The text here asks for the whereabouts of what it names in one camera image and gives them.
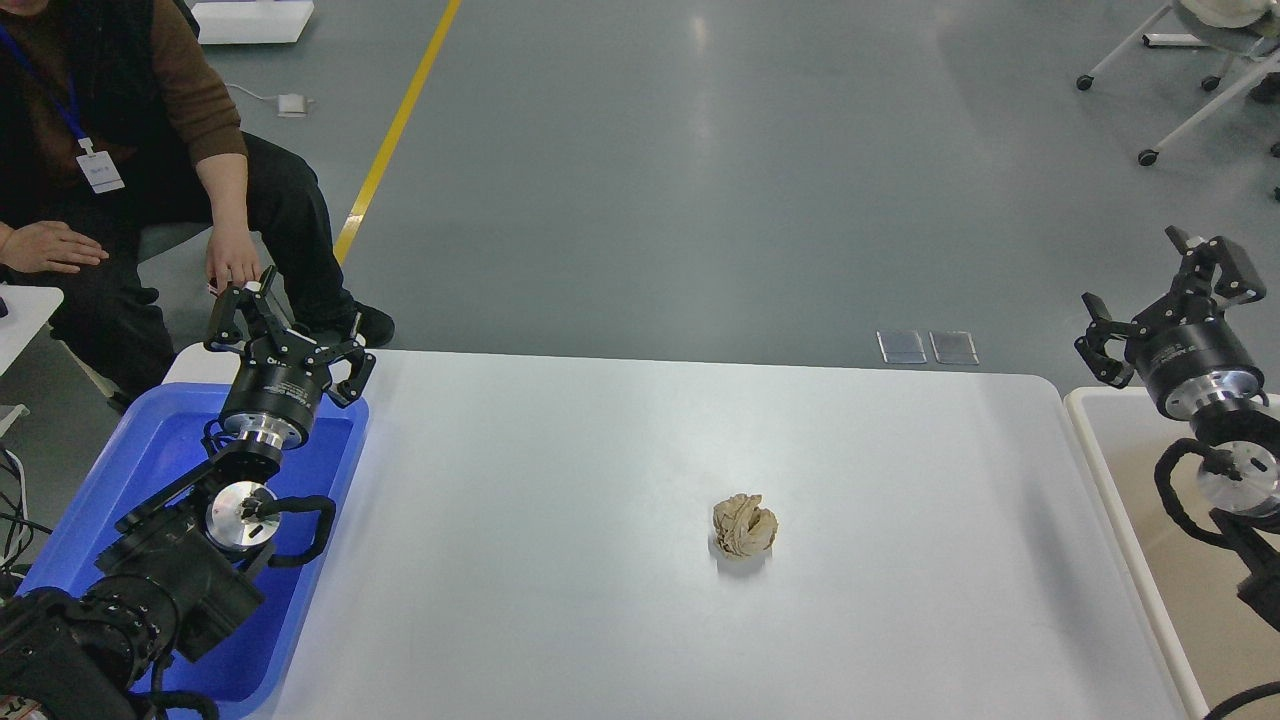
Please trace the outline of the person's right hand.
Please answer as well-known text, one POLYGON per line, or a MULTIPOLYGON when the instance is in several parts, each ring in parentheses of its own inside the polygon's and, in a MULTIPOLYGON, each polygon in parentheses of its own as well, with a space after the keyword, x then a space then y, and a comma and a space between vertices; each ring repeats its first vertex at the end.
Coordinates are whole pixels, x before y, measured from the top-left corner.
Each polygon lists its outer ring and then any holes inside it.
POLYGON ((1 264, 24 274, 77 274, 109 259, 95 240, 64 222, 36 222, 23 227, 1 224, 1 264))

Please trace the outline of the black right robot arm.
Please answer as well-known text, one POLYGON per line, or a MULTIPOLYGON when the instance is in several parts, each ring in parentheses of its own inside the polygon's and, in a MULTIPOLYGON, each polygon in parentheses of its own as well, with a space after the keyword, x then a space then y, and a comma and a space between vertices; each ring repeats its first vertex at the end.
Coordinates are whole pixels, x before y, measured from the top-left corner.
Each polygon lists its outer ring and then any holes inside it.
POLYGON ((1091 320, 1074 347, 1091 374, 1121 389, 1139 377, 1161 416, 1184 421, 1153 469, 1164 511, 1187 536, 1247 568, 1238 598, 1277 626, 1277 418, 1265 374, 1230 328, 1229 307, 1266 295, 1247 251, 1169 225, 1180 255, 1169 291, 1128 322, 1083 293, 1091 320))

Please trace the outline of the person's left hand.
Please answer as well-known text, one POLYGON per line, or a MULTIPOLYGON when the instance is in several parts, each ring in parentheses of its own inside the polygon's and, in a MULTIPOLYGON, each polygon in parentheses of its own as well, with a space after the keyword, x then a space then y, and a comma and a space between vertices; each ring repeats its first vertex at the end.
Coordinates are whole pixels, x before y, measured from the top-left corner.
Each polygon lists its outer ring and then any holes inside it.
POLYGON ((212 224, 206 247, 205 274, 214 293, 260 281, 262 261, 246 225, 212 224))

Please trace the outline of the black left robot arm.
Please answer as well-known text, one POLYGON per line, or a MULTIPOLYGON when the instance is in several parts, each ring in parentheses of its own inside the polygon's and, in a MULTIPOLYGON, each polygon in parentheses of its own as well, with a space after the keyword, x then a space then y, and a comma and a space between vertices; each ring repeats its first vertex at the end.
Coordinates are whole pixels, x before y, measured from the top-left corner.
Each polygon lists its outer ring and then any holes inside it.
POLYGON ((330 491, 279 496, 269 482, 307 443, 324 398, 356 404, 375 366, 360 323, 325 345, 273 301, 274 266, 221 291, 205 346, 239 368, 204 432, 206 459, 125 512, 74 596, 38 587, 3 605, 5 719, 218 719, 214 698, 169 691, 177 657, 195 662, 265 602, 257 575, 303 568, 339 515, 330 491))

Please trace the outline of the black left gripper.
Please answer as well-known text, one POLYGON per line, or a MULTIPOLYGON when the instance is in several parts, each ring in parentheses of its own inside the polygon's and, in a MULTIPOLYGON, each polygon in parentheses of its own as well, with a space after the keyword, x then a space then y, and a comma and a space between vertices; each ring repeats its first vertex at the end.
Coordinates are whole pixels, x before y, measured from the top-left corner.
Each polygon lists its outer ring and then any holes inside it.
POLYGON ((287 336, 291 322, 273 288, 276 278, 276 268, 268 266, 259 281, 221 291, 204 347, 242 354, 218 418, 221 430, 238 439, 265 436, 288 450, 308 441, 324 395, 338 407, 362 397, 376 359, 361 334, 364 314, 356 313, 344 336, 323 340, 320 363, 312 340, 287 336), (346 378, 332 379, 335 365, 347 368, 346 378))

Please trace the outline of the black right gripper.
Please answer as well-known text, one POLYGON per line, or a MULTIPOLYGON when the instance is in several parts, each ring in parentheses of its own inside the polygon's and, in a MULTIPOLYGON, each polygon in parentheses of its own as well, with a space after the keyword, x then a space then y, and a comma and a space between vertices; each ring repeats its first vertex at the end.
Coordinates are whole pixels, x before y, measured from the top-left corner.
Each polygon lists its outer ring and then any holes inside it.
POLYGON ((1224 237, 1203 238, 1176 225, 1165 234, 1181 255, 1166 295, 1166 315, 1179 324, 1149 331, 1139 322, 1119 322, 1091 292, 1082 302, 1091 323, 1075 350, 1091 374, 1123 389, 1135 372, 1157 411, 1190 419, 1198 411, 1262 393, 1265 375, 1225 318, 1230 307, 1265 299, 1267 288, 1247 251, 1224 237), (1126 342, 1126 360, 1112 357, 1108 343, 1126 342))

